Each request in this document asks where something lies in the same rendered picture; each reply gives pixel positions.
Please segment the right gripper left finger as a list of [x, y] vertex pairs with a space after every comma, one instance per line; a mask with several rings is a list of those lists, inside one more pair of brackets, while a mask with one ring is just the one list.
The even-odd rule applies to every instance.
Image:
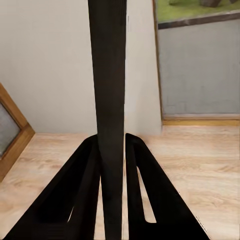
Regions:
[[94, 240], [98, 134], [85, 139], [3, 240]]

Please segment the poster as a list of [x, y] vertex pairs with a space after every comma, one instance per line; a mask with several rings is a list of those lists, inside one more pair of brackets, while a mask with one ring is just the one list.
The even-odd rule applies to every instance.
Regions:
[[105, 240], [122, 240], [127, 0], [88, 0]]

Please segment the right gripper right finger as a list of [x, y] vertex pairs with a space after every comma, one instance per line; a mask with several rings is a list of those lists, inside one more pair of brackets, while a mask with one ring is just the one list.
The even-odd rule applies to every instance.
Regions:
[[[210, 240], [140, 137], [126, 133], [125, 161], [129, 240]], [[156, 223], [145, 220], [137, 167]]]

